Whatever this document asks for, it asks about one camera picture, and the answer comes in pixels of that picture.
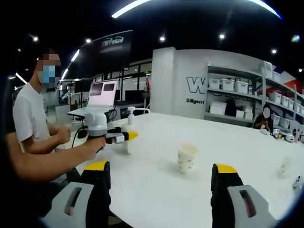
laptop screen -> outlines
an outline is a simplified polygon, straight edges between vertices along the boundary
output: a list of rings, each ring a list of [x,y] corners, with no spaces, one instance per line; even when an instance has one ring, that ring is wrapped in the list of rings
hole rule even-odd
[[[113,106],[116,86],[117,80],[92,83],[88,105]]]

hand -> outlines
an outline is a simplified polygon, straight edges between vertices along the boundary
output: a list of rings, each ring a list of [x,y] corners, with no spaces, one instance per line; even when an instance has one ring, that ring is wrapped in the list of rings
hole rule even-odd
[[[67,143],[71,138],[71,131],[66,126],[60,126],[57,132],[58,142],[60,144]]]
[[[84,146],[87,147],[87,150],[84,151],[84,153],[87,156],[86,159],[92,160],[95,158],[96,153],[99,150],[103,150],[103,148],[105,147],[105,138],[99,137],[99,138],[89,139],[84,143]]]

white t-shirt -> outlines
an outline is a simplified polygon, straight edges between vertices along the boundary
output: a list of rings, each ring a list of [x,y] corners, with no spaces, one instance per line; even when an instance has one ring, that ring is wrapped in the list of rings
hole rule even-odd
[[[13,108],[14,123],[19,142],[34,136],[34,141],[50,137],[42,94],[30,83],[23,86],[17,95]]]

woman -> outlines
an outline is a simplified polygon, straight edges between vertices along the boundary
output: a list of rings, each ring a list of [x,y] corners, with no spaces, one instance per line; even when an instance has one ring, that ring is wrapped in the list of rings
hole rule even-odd
[[[270,133],[274,128],[274,122],[270,117],[270,105],[265,104],[263,108],[263,113],[261,113],[255,120],[253,128],[261,129],[265,128]]]

black cable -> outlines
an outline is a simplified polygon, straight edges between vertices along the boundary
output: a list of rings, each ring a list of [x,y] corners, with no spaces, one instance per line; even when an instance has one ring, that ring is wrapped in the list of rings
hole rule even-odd
[[[80,128],[76,131],[76,133],[75,133],[75,135],[74,135],[74,139],[73,139],[73,143],[72,143],[72,147],[71,147],[71,148],[73,148],[73,146],[74,146],[75,138],[76,138],[76,135],[78,134],[78,132],[79,132],[80,130],[82,130],[82,129],[85,129],[85,128],[87,128],[87,126],[80,127]]]

